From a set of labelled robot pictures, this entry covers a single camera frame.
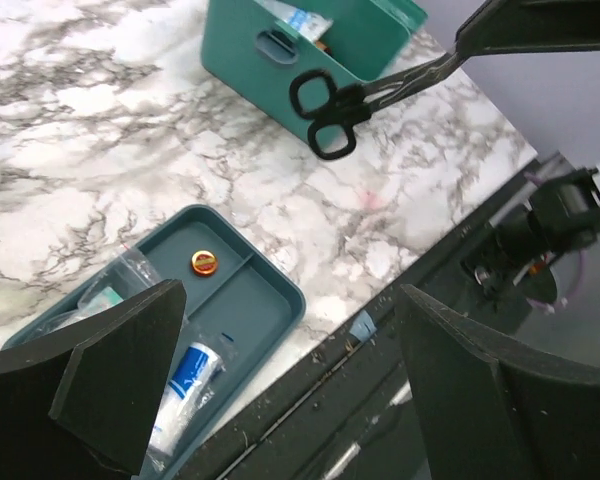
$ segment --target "teal tray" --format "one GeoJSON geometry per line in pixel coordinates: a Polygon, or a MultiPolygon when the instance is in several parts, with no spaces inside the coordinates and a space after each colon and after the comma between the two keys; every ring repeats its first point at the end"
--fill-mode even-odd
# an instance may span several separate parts
{"type": "MultiPolygon", "coordinates": [[[[286,0],[298,8],[333,20],[321,41],[333,57],[287,24],[257,0],[210,0],[202,42],[202,65],[229,87],[291,133],[307,142],[309,123],[289,101],[291,81],[313,68],[323,68],[339,86],[379,78],[427,14],[411,0],[286,0]]],[[[306,109],[325,103],[320,82],[300,90],[306,109]]],[[[324,128],[318,135],[323,148],[341,133],[324,128]]]]}
{"type": "MultiPolygon", "coordinates": [[[[196,413],[173,462],[161,474],[147,462],[137,477],[169,480],[300,322],[305,312],[305,300],[302,292],[237,230],[215,210],[203,205],[180,211],[136,247],[162,278],[182,280],[187,292],[185,313],[189,325],[180,335],[170,376],[194,340],[192,335],[198,327],[210,337],[222,333],[231,336],[236,348],[231,369],[214,382],[213,398],[196,413]],[[218,270],[211,277],[198,277],[191,269],[190,258],[198,250],[210,250],[218,258],[218,270]]],[[[16,333],[3,349],[25,343],[44,322],[76,308],[78,299],[90,283],[85,282],[16,333]]]]}

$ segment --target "black scissors handle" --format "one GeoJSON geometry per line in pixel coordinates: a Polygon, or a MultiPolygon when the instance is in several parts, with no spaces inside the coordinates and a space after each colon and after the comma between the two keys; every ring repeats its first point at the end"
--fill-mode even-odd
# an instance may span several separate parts
{"type": "Polygon", "coordinates": [[[313,120],[307,130],[309,147],[322,160],[337,160],[352,153],[357,141],[353,126],[371,118],[371,110],[364,103],[364,86],[351,84],[338,88],[329,72],[322,69],[306,71],[298,75],[289,87],[291,106],[300,118],[313,120]],[[327,100],[319,107],[306,110],[300,100],[300,89],[309,82],[321,80],[327,88],[327,100]],[[347,143],[340,149],[327,152],[318,143],[319,132],[327,127],[337,126],[345,134],[347,143]]]}

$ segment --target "orange cap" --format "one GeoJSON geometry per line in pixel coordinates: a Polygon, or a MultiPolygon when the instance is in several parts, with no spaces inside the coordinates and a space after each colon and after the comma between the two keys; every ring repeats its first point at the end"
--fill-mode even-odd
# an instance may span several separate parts
{"type": "Polygon", "coordinates": [[[218,269],[218,259],[213,253],[207,250],[200,250],[191,257],[191,266],[196,275],[209,277],[216,273],[216,270],[218,269]]]}

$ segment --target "plastic bag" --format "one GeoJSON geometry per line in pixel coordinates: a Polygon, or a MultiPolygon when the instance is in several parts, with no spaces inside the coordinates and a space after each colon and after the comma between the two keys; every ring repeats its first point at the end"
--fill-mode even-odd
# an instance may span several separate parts
{"type": "Polygon", "coordinates": [[[198,328],[164,389],[153,426],[147,456],[158,472],[164,470],[191,423],[214,395],[214,382],[231,368],[237,355],[233,339],[221,334],[209,337],[198,328]]]}
{"type": "Polygon", "coordinates": [[[137,295],[161,280],[160,274],[140,250],[123,247],[116,259],[98,274],[78,300],[78,309],[87,310],[87,316],[90,317],[137,295]]]}
{"type": "MultiPolygon", "coordinates": [[[[96,275],[93,283],[78,300],[76,310],[61,313],[44,322],[29,335],[27,341],[104,312],[162,280],[140,250],[124,246],[115,259],[96,275]]],[[[187,323],[185,314],[183,326],[187,323]]]]}

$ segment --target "marble countertop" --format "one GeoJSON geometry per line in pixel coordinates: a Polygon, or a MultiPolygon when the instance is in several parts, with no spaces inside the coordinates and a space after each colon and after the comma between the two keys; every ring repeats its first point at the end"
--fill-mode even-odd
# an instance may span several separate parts
{"type": "MultiPolygon", "coordinates": [[[[461,71],[322,163],[200,65],[203,0],[0,0],[0,346],[181,208],[217,209],[307,313],[231,415],[535,156],[461,71]]],[[[396,68],[441,53],[418,34],[396,68]]]]}

